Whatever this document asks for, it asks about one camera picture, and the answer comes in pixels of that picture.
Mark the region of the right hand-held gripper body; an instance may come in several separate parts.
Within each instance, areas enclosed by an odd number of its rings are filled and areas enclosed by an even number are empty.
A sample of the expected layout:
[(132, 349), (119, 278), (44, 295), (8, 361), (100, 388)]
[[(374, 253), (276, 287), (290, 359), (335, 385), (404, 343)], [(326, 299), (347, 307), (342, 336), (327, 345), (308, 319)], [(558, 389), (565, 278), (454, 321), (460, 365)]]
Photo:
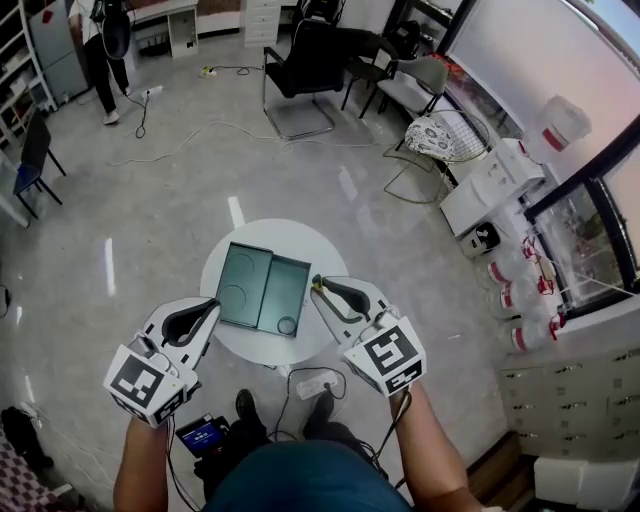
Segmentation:
[(424, 347), (406, 316), (347, 350), (343, 361), (385, 397), (409, 388), (426, 373)]

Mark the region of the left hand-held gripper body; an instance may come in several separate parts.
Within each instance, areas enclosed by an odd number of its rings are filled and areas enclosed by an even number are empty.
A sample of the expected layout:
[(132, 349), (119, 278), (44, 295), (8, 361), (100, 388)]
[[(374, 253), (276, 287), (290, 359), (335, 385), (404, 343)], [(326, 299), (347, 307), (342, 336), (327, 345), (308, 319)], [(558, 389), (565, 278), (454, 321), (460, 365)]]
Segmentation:
[(189, 350), (161, 347), (137, 332), (129, 344), (118, 347), (103, 386), (120, 408), (157, 428), (199, 387), (199, 359)]

